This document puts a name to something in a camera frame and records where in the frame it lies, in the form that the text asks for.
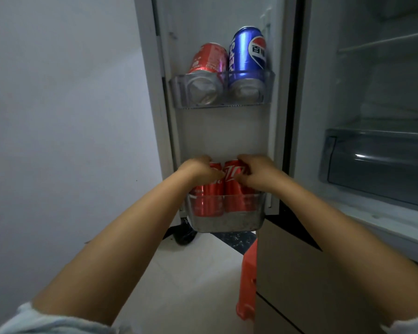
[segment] floor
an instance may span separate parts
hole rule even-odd
[[[199,233],[185,247],[164,239],[115,325],[143,334],[252,333],[253,322],[235,313],[242,253],[255,239],[242,233]]]

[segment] person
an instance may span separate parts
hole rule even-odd
[[[278,170],[265,156],[239,155],[251,174],[240,183],[279,197],[314,240],[381,310],[390,333],[418,333],[418,266],[365,227]],[[112,325],[143,275],[186,194],[224,176],[202,156],[130,206],[0,327],[14,333],[115,333]]]

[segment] transparent drawer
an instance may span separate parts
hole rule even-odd
[[[177,109],[256,106],[271,103],[271,70],[206,72],[178,75],[170,80]]]
[[[265,194],[186,198],[189,223],[198,232],[255,231],[265,219]]]

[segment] left arm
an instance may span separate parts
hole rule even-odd
[[[221,179],[203,156],[146,193],[101,231],[33,300],[44,314],[111,326],[143,275],[186,194]]]

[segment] red plastic stool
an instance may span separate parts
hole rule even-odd
[[[243,320],[255,318],[255,291],[257,281],[257,239],[246,251],[242,262],[240,295],[237,303],[237,315]]]

